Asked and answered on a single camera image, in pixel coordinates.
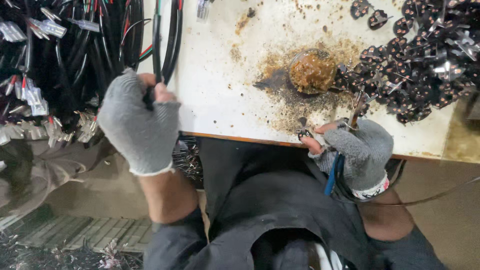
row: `gray fingerless glove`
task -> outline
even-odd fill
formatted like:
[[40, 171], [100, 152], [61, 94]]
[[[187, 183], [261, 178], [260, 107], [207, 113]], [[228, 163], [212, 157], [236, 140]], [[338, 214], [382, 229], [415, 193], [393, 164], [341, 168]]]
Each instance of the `gray fingerless glove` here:
[[[349, 133], [343, 129], [325, 132], [325, 141], [345, 156], [344, 178], [353, 190], [364, 191], [385, 178], [385, 165], [392, 156], [393, 138], [379, 124], [358, 119], [359, 130]], [[330, 173], [335, 152], [309, 156], [317, 166]]]
[[126, 70], [108, 87], [98, 124], [140, 176], [167, 172], [178, 137], [179, 107], [176, 101], [154, 102], [146, 109], [146, 86], [133, 70]]

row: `red wire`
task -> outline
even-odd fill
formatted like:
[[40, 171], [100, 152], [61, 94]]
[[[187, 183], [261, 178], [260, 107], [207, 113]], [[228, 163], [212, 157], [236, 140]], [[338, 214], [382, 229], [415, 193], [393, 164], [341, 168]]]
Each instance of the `red wire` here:
[[129, 21], [128, 21], [128, 17], [127, 17], [127, 21], [125, 22], [125, 29], [123, 30], [123, 35], [125, 35], [127, 33], [128, 25], [129, 25]]
[[12, 80], [10, 81], [10, 84], [14, 85], [16, 81], [17, 81], [17, 75], [13, 75]]
[[147, 48], [146, 50], [144, 50], [144, 51], [140, 54], [140, 56], [142, 56], [144, 53], [146, 53], [146, 52], [147, 52], [149, 49], [151, 49], [151, 48], [152, 48], [152, 45], [148, 46], [148, 48]]

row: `finger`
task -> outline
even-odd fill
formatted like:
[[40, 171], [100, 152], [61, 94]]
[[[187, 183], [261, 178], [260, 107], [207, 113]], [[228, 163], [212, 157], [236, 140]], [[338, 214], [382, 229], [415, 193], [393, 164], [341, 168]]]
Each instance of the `finger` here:
[[157, 102], [168, 102], [168, 101], [176, 101], [177, 97], [168, 92], [167, 86], [163, 83], [159, 83], [155, 86], [155, 101]]
[[325, 134], [325, 132], [332, 130], [332, 129], [337, 129], [338, 128], [338, 122], [332, 122], [328, 124], [324, 124], [323, 126], [316, 126], [313, 131], [318, 134]]
[[156, 85], [156, 78], [154, 74], [142, 73], [138, 77], [145, 83], [147, 87], [154, 87]]
[[301, 137], [300, 141], [303, 142], [308, 147], [308, 150], [313, 155], [322, 154], [324, 151], [324, 149], [322, 148], [322, 145], [320, 145], [320, 143], [314, 138]]

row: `person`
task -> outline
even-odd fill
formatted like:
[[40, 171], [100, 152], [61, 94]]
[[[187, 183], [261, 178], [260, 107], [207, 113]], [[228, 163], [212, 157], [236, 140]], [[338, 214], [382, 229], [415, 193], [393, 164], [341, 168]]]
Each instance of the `person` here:
[[[154, 230], [145, 269], [445, 269], [403, 207], [354, 204], [324, 195], [332, 153], [201, 138], [208, 238], [189, 180], [172, 165], [179, 130], [175, 96], [152, 74], [129, 70], [108, 88], [98, 123], [138, 175]], [[155, 87], [153, 109], [143, 97]], [[345, 157], [345, 183], [358, 198], [388, 187], [393, 140], [359, 120], [348, 133], [331, 123], [315, 129]], [[376, 202], [400, 202], [388, 190]]]

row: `tiled floor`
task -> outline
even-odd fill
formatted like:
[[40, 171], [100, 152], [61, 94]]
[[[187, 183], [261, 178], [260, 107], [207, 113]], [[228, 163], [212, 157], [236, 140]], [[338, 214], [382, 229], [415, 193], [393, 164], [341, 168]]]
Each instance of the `tiled floor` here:
[[[47, 198], [57, 214], [138, 219], [147, 216], [141, 189], [118, 154], [82, 174]], [[409, 161], [396, 187], [404, 201], [435, 195], [480, 176], [480, 165], [446, 161]], [[417, 225], [439, 258], [455, 270], [480, 269], [480, 183], [439, 200], [410, 207]], [[205, 197], [201, 194], [204, 205]]]

